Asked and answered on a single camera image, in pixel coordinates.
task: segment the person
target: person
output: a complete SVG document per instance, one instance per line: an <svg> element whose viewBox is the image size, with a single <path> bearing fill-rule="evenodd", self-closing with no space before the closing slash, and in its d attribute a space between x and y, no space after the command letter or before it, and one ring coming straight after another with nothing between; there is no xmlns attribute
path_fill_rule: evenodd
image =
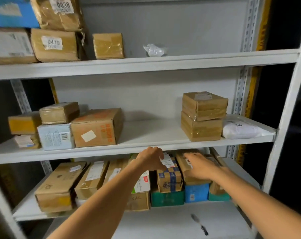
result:
<svg viewBox="0 0 301 239"><path fill-rule="evenodd" d="M301 215L248 184L226 167L217 167L200 153L185 153L192 164L187 176L210 179L223 187L264 239L301 239ZM111 238L137 180L146 170L166 170L163 151L149 147L102 186L48 239Z"/></svg>

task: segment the hand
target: hand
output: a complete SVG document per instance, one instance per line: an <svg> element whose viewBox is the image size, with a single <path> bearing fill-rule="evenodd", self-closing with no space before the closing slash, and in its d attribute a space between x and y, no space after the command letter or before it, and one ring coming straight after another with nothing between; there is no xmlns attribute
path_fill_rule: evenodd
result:
<svg viewBox="0 0 301 239"><path fill-rule="evenodd" d="M220 169L201 153L185 153L184 157L192 164L192 170L185 171L186 176L213 180L214 174Z"/></svg>
<svg viewBox="0 0 301 239"><path fill-rule="evenodd" d="M166 170L166 166L161 163L164 159L163 151L158 147L148 147L137 155L136 161L140 162L143 172L150 170Z"/></svg>

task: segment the person's right hand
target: person's right hand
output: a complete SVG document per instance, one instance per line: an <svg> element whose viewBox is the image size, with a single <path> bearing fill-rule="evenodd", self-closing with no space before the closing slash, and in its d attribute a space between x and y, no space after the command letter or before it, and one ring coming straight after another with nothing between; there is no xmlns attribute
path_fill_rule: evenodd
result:
<svg viewBox="0 0 301 239"><path fill-rule="evenodd" d="M184 157L192 164L192 170L185 171L186 176L212 180L213 175L220 169L201 153L184 153Z"/></svg>

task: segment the green box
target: green box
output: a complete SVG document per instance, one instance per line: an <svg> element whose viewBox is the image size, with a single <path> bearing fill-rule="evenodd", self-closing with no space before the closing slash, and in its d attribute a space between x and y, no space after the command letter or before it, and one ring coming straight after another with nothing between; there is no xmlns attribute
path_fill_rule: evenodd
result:
<svg viewBox="0 0 301 239"><path fill-rule="evenodd" d="M185 202L185 192L170 192L160 193L158 189L151 192L151 206L172 206L172 205L183 205Z"/></svg>
<svg viewBox="0 0 301 239"><path fill-rule="evenodd" d="M208 200L209 201L229 201L229 200L231 200L231 197L230 197L230 195L228 195L228 193L224 193L222 195L214 195L209 192Z"/></svg>

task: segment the brown box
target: brown box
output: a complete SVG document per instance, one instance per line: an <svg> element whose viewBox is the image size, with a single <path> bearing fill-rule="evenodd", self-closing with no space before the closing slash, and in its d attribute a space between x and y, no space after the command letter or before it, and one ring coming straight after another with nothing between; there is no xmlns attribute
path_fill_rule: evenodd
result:
<svg viewBox="0 0 301 239"><path fill-rule="evenodd" d="M81 40L74 32L32 28L31 42L41 62L78 61L84 56Z"/></svg>
<svg viewBox="0 0 301 239"><path fill-rule="evenodd" d="M192 142L216 141L221 138L222 119L198 122L181 112L181 129Z"/></svg>
<svg viewBox="0 0 301 239"><path fill-rule="evenodd" d="M69 123L80 115L77 102L63 102L39 110L42 124Z"/></svg>
<svg viewBox="0 0 301 239"><path fill-rule="evenodd" d="M97 60L125 58L121 33L94 33L93 44Z"/></svg>
<svg viewBox="0 0 301 239"><path fill-rule="evenodd" d="M15 135L14 140L19 148L38 149L41 148L39 134Z"/></svg>
<svg viewBox="0 0 301 239"><path fill-rule="evenodd" d="M62 212L73 209L74 185L80 179L86 162L61 163L35 191L42 212Z"/></svg>
<svg viewBox="0 0 301 239"><path fill-rule="evenodd" d="M24 28L0 28L0 65L36 62L29 34Z"/></svg>
<svg viewBox="0 0 301 239"><path fill-rule="evenodd" d="M117 160L110 161L110 164L108 166L108 170L106 172L106 176L105 176L103 185L106 184L113 177L115 177L128 164L129 164L129 159L128 158L117 159Z"/></svg>
<svg viewBox="0 0 301 239"><path fill-rule="evenodd" d="M122 109L90 110L73 120L71 128L77 148L115 145L123 129Z"/></svg>
<svg viewBox="0 0 301 239"><path fill-rule="evenodd" d="M146 211L150 209L149 191L131 194L127 203L127 211Z"/></svg>
<svg viewBox="0 0 301 239"><path fill-rule="evenodd" d="M41 29L80 32L85 26L78 0L30 0Z"/></svg>
<svg viewBox="0 0 301 239"><path fill-rule="evenodd" d="M190 92L183 95L183 112L193 121L206 121L226 117L228 99L212 93Z"/></svg>
<svg viewBox="0 0 301 239"><path fill-rule="evenodd" d="M222 157L220 157L220 155L217 153L215 148L210 147L209 150L210 150L210 153L211 153L211 157L215 158L215 161L218 163L219 166L227 167L226 163L224 162ZM222 195L222 194L226 193L226 191L222 187L220 187L219 184L217 184L214 181L210 185L209 192L214 194L214 195Z"/></svg>
<svg viewBox="0 0 301 239"><path fill-rule="evenodd" d="M175 157L170 155L174 167L167 168L165 171L157 170L157 185L161 193L181 191L183 188L183 178L176 163Z"/></svg>
<svg viewBox="0 0 301 239"><path fill-rule="evenodd" d="M185 185L202 185L202 184L211 183L211 180L209 179L202 180L194 177L188 177L185 175L185 171L191 170L192 165L189 162L189 160L184 157L184 153L200 153L200 151L197 149L187 149L187 150L178 150L176 152L176 160L180 167L181 173L183 174Z"/></svg>
<svg viewBox="0 0 301 239"><path fill-rule="evenodd" d="M39 112L28 112L17 116L8 117L11 134L35 134L41 125Z"/></svg>
<svg viewBox="0 0 301 239"><path fill-rule="evenodd" d="M102 187L109 161L99 161L91 164L80 182L75 187L75 192L80 200L86 200Z"/></svg>

